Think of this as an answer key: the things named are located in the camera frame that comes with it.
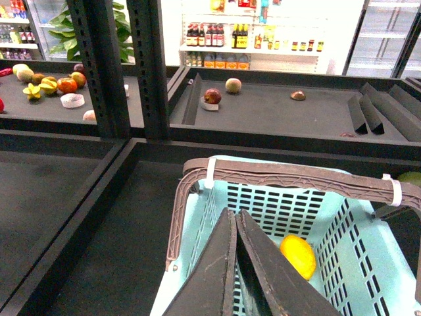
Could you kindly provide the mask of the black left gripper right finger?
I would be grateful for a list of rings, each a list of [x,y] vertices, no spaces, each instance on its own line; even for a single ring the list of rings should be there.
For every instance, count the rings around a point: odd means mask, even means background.
[[[237,265],[246,315],[339,315],[244,210],[235,216]]]

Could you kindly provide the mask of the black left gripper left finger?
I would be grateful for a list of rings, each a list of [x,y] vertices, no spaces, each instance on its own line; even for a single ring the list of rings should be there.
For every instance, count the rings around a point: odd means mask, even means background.
[[[164,315],[232,315],[234,312],[237,226],[225,208],[198,262]]]

